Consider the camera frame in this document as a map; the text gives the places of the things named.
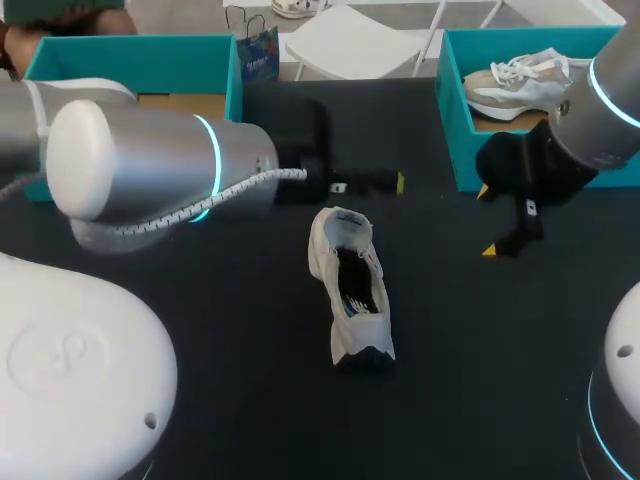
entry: robotic arm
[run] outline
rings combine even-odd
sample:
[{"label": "robotic arm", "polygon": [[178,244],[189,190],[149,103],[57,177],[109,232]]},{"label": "robotic arm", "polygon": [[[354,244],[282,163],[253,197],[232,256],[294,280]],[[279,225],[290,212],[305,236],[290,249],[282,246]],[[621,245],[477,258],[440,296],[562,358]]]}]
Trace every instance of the robotic arm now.
[{"label": "robotic arm", "polygon": [[[640,152],[640,17],[609,42],[588,74],[528,135],[494,135],[477,157],[480,196],[515,198],[518,226],[491,253],[516,256],[543,237],[540,212]],[[616,309],[589,379],[579,451],[590,480],[640,479],[640,284]]]},{"label": "robotic arm", "polygon": [[544,238],[540,214],[566,203],[600,172],[640,152],[640,17],[598,54],[588,74],[525,136],[493,135],[476,158],[479,198],[514,197],[518,224],[485,254],[515,257]]},{"label": "robotic arm", "polygon": [[[254,216],[402,187],[397,172],[332,169],[323,112],[306,102],[283,106],[290,123],[272,135],[142,108],[102,79],[3,82],[0,103],[0,171],[26,175],[0,202],[42,180],[44,163],[53,200],[94,252],[144,248],[209,209]],[[147,478],[177,388],[162,323],[116,285],[2,253],[0,280],[0,477]]]}]

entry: logo on robot base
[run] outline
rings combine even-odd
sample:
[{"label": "logo on robot base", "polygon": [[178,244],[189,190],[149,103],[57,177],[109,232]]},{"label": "logo on robot base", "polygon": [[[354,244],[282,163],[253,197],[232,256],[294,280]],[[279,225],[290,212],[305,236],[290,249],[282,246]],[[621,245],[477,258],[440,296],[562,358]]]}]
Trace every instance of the logo on robot base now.
[{"label": "logo on robot base", "polygon": [[7,367],[16,386],[46,400],[95,392],[109,364],[109,350],[98,329],[66,322],[33,323],[11,343]]}]

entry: blue paper bag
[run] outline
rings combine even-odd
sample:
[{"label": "blue paper bag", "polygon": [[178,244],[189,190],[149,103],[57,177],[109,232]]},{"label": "blue paper bag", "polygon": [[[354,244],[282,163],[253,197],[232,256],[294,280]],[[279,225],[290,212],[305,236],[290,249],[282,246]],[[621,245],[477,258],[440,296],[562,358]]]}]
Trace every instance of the blue paper bag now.
[{"label": "blue paper bag", "polygon": [[[238,40],[238,57],[242,70],[243,82],[263,82],[277,80],[280,74],[280,45],[278,43],[278,27],[265,30],[265,20],[262,15],[255,15],[246,21],[246,12],[242,7],[243,24],[246,26],[246,38]],[[229,25],[229,13],[227,7],[227,27]],[[249,35],[249,27],[254,21],[262,20],[260,32]]]}]

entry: cardboard box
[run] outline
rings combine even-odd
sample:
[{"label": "cardboard box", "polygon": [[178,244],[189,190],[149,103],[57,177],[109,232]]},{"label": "cardboard box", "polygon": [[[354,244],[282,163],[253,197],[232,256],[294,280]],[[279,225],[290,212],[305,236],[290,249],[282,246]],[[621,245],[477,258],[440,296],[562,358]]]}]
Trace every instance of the cardboard box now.
[{"label": "cardboard box", "polygon": [[[90,77],[114,80],[136,95],[158,97],[143,103],[168,101],[189,113],[215,112],[217,118],[242,121],[242,78],[233,35],[44,38],[25,79]],[[203,105],[196,105],[204,97]],[[25,190],[32,201],[51,201],[46,182]]]},{"label": "cardboard box", "polygon": [[489,117],[483,117],[472,112],[473,126],[476,132],[510,132],[512,130],[531,130],[541,120],[548,117],[546,112],[531,111],[525,112],[516,117],[511,122],[499,122]]},{"label": "cardboard box", "polygon": [[[496,131],[525,134],[539,119],[524,115],[509,125],[474,119],[462,86],[466,75],[486,70],[491,62],[508,62],[549,47],[574,58],[593,58],[619,31],[619,27],[560,27],[450,30],[445,32],[440,53],[436,97],[451,163],[459,191],[480,190],[476,154]],[[640,155],[626,168],[603,172],[589,187],[640,186]]]},{"label": "cardboard box", "polygon": [[138,94],[138,105],[221,120],[224,119],[226,96],[207,93]]}]

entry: green cloth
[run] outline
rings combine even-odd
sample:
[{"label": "green cloth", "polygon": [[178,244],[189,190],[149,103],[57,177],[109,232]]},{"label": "green cloth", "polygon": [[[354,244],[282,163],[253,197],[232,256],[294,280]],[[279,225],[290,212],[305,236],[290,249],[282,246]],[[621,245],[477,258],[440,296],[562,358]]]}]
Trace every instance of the green cloth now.
[{"label": "green cloth", "polygon": [[125,0],[4,0],[4,21],[24,25],[59,17],[71,5],[92,9],[123,8],[124,2]]}]

